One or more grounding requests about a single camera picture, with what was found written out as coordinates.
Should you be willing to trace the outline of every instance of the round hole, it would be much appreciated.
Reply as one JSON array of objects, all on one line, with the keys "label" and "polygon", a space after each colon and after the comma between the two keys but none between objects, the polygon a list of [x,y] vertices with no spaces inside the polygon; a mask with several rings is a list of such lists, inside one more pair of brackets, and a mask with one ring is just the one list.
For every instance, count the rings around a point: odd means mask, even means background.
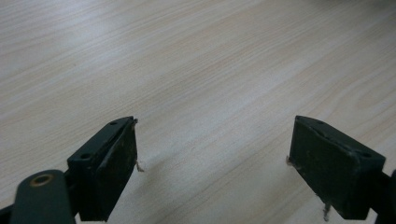
[{"label": "round hole", "polygon": [[39,175],[35,177],[31,182],[32,187],[41,187],[48,184],[53,178],[53,175]]},{"label": "round hole", "polygon": [[83,160],[87,160],[87,159],[90,158],[90,156],[91,156],[90,153],[84,153],[84,154],[82,154],[82,155],[80,156],[80,158],[82,158]]}]

